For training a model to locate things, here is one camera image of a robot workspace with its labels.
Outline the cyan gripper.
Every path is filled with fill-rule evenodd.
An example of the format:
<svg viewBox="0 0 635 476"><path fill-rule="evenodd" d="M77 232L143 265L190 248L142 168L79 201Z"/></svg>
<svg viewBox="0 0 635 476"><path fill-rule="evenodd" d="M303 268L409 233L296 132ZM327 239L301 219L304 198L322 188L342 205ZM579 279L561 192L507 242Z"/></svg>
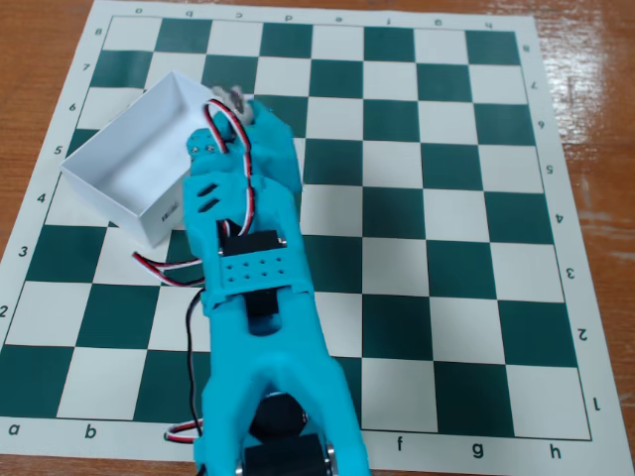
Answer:
<svg viewBox="0 0 635 476"><path fill-rule="evenodd" d="M249 100L253 119L246 127L251 146L252 172L273 179L291 192L302 190L302 179L291 127L267 105ZM234 130L216 106L203 106L205 126L187 140L192 176L219 171L244 172L244 152L234 144Z"/></svg>

